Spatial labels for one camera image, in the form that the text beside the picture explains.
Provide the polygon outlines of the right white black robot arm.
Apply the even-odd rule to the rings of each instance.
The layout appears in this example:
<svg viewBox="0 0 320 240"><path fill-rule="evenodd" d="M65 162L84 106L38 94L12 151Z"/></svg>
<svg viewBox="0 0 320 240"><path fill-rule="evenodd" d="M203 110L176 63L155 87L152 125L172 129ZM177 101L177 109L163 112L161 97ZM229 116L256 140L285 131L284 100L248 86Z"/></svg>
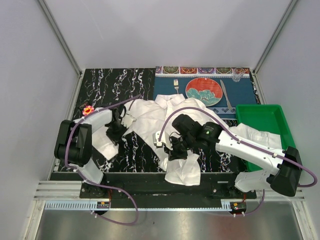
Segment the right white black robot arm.
<svg viewBox="0 0 320 240"><path fill-rule="evenodd" d="M200 124L187 114L178 115L171 125L180 137L171 138L170 160L186 159L189 149L215 149L261 168L238 173L227 185L230 197L236 199L244 192L262 189L272 189L287 197L295 196L302 173L300 153L295 147L288 146L283 150L255 143L231 133L220 123L208 121Z"/></svg>

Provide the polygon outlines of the white button-up shirt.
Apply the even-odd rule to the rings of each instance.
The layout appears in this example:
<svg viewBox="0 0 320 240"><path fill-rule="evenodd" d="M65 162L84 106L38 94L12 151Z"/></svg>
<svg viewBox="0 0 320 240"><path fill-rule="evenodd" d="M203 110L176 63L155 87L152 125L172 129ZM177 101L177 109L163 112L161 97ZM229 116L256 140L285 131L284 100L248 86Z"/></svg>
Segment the white button-up shirt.
<svg viewBox="0 0 320 240"><path fill-rule="evenodd" d="M164 152L164 149L154 146L152 134L161 130L170 114L184 107L195 107L212 114L220 122L223 122L223 120L212 110L206 108L199 100L194 98L186 99L182 94L158 95L155 100L136 99L125 103L124 106L127 113L129 113L135 121L130 122L126 131L121 135L120 140L123 140L122 136L127 137L127 135L131 133L137 134L142 139L142 145L145 147L148 145L159 158L158 166L166 172L164 179L167 182L185 186L200 185L201 168L198 163L200 158L199 153L196 153L196 150L193 151L194 153L189 151L186 160L179 158L178 160L169 161L168 154ZM179 114L186 114L190 116L192 120L198 121L201 125L204 125L206 122L216 123L200 111L187 109L172 116L165 126L165 133L169 135L174 132L181 133L172 126L172 122ZM227 129L230 129L233 134L239 134L239 137L271 148L282 149L281 137L278 134L258 131L243 123L234 127L229 127L225 122L223 125ZM94 132L92 135L92 145L110 161L118 154L119 147L116 147L107 137L106 131L107 127L102 126Z"/></svg>

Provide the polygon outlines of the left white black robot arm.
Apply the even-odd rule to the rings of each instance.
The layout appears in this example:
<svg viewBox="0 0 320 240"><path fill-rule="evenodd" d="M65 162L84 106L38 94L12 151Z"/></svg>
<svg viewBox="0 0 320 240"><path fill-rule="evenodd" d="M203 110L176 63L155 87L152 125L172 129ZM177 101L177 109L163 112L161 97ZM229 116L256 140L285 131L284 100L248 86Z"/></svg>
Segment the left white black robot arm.
<svg viewBox="0 0 320 240"><path fill-rule="evenodd" d="M106 177L92 158L93 148L116 155L117 145L127 131L123 118L127 110L123 104L85 110L76 120L63 120L60 124L55 158L64 161L67 168L78 173L97 198L108 193Z"/></svg>

